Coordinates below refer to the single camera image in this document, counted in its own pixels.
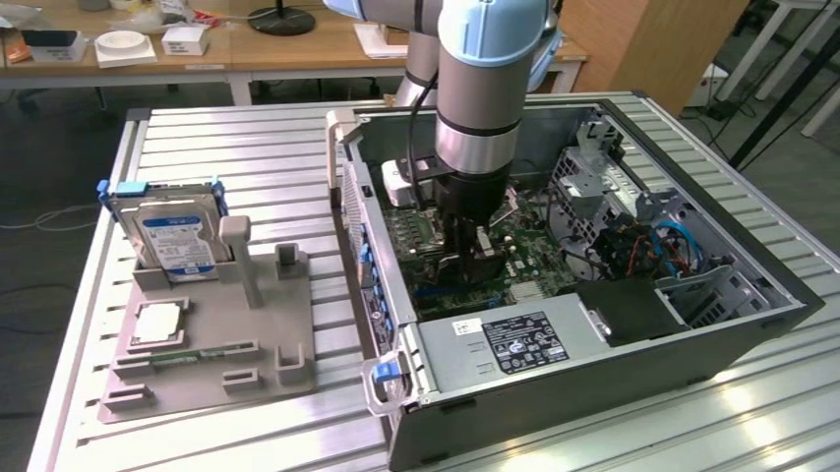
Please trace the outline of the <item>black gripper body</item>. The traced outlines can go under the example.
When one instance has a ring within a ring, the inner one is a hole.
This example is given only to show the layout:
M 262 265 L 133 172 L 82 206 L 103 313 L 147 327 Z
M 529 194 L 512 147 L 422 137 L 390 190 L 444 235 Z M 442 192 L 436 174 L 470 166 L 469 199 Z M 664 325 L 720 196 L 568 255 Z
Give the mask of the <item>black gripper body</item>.
M 438 177 L 433 192 L 444 219 L 488 226 L 501 207 L 508 181 L 509 169 L 485 174 L 452 172 Z

